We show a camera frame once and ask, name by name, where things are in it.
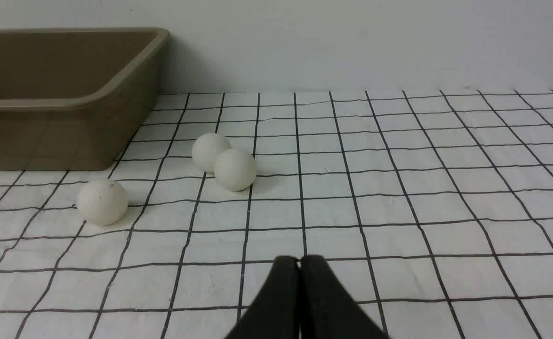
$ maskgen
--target brown plastic bin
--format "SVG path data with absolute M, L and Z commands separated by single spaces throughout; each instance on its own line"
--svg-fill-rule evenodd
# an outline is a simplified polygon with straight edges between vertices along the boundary
M 103 170 L 156 99 L 161 28 L 0 31 L 0 170 Z

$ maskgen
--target grid pattern cloth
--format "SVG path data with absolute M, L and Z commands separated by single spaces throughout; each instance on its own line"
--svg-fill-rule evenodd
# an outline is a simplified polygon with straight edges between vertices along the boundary
M 213 131 L 251 188 L 192 164 Z M 394 339 L 553 339 L 553 91 L 161 95 L 106 171 L 0 172 L 0 339 L 219 339 L 305 254 Z

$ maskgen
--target white ball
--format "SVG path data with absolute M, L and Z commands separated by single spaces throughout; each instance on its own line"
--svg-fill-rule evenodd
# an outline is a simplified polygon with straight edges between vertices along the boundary
M 231 148 L 231 143 L 219 134 L 201 135 L 192 145 L 192 162 L 203 172 L 213 173 L 216 158 L 229 148 Z
M 257 176 L 257 166 L 253 156 L 237 148 L 222 152 L 216 159 L 215 170 L 216 181 L 233 192 L 246 189 Z
M 101 226 L 111 225 L 126 212 L 128 193 L 113 180 L 96 180 L 82 187 L 76 205 L 88 222 Z

